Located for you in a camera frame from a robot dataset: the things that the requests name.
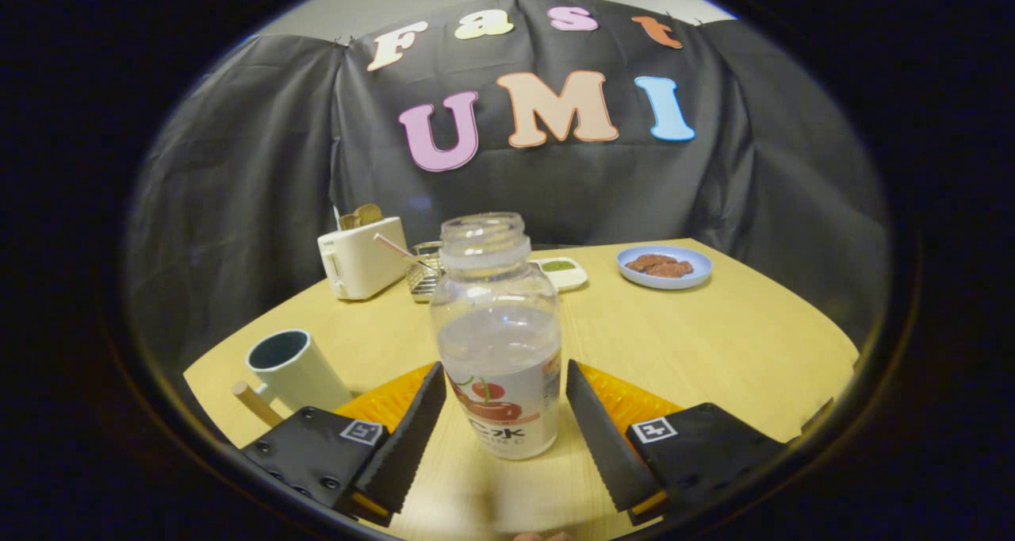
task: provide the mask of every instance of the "white toaster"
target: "white toaster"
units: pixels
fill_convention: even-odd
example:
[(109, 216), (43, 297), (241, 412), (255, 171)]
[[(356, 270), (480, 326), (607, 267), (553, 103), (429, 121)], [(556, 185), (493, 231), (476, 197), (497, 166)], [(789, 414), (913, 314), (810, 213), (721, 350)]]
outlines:
[(392, 249), (375, 242), (374, 234), (377, 233), (405, 249), (402, 218), (398, 216), (351, 230), (337, 230), (318, 239), (321, 263), (335, 297), (369, 299), (382, 288), (405, 277), (410, 263)]

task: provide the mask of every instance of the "black cloth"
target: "black cloth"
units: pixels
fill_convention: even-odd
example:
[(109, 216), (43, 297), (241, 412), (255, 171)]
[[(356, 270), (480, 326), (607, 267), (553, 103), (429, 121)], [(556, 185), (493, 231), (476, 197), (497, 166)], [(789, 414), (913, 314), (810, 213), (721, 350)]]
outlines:
[(126, 295), (134, 327), (174, 376), (325, 277), (316, 246), (336, 227), (329, 115), (343, 50), (248, 39), (199, 79), (153, 143), (127, 230)]
[(699, 25), (739, 80), (751, 125), (753, 222), (738, 258), (862, 346), (887, 309), (890, 223), (873, 158), (825, 89), (740, 20)]
[[(599, 21), (591, 31), (557, 30), (547, 10), (581, 6)], [(462, 17), (502, 9), (506, 35), (461, 40)], [(653, 42), (632, 16), (656, 16), (673, 27), (683, 49)], [(355, 40), (336, 82), (341, 146), (331, 198), (341, 211), (375, 202), (402, 216), (409, 244), (437, 240), (443, 220), (463, 213), (511, 211), (540, 244), (602, 245), (695, 238), (724, 252), (749, 223), (754, 150), (744, 99), (722, 56), (698, 28), (667, 16), (600, 0), (481, 0), (420, 16), (428, 23), (395, 64), (366, 71), (376, 35)], [(379, 30), (385, 35), (389, 30)], [(605, 75), (603, 96), (616, 140), (589, 143), (573, 135), (539, 147), (507, 142), (515, 132), (501, 74), (530, 71), (561, 92), (572, 71)], [(655, 114), (640, 75), (673, 78), (686, 142), (652, 136)], [(476, 90), (479, 151), (461, 168), (429, 173), (413, 162), (399, 115), (431, 104), (433, 140), (454, 147), (458, 137), (445, 97)], [(571, 130), (577, 123), (572, 123)]]

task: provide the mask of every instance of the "wire basket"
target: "wire basket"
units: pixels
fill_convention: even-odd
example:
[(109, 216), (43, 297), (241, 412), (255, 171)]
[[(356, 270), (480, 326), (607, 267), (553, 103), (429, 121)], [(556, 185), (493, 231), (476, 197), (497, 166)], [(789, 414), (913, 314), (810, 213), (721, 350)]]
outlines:
[(445, 274), (445, 269), (441, 266), (439, 249), (441, 242), (425, 242), (425, 244), (417, 244), (409, 249), (409, 252), (413, 256), (417, 256), (420, 262), (433, 267), (433, 270), (429, 270), (427, 267), (417, 266), (413, 263), (405, 273), (409, 292), (412, 292), (413, 300), (418, 303), (426, 303), (433, 298), (433, 290), (437, 285), (437, 280)]

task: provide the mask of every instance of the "pink letter u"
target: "pink letter u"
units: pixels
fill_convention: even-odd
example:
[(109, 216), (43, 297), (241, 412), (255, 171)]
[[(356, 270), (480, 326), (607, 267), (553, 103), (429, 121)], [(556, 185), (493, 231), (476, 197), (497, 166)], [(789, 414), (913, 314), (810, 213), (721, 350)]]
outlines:
[(430, 128), (430, 115), (433, 115), (433, 105), (419, 105), (398, 116), (398, 121), (405, 125), (405, 136), (409, 140), (409, 151), (412, 160), (420, 168), (431, 173), (442, 173), (444, 170), (458, 168), (472, 160), (479, 150), (479, 133), (476, 130), (476, 116), (472, 104), (479, 99), (475, 90), (457, 92), (444, 99), (445, 107), (451, 110), (455, 118), (455, 129), (458, 130), (458, 144), (451, 150), (439, 150), (433, 143), (433, 133)]

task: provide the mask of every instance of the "bottle label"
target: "bottle label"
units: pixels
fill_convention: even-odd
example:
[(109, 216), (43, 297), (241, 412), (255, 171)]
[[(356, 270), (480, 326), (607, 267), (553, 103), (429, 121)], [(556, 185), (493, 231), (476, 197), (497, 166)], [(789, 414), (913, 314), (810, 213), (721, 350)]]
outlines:
[(560, 350), (504, 376), (478, 376), (445, 364), (455, 397), (483, 446), (503, 458), (528, 458), (557, 435)]

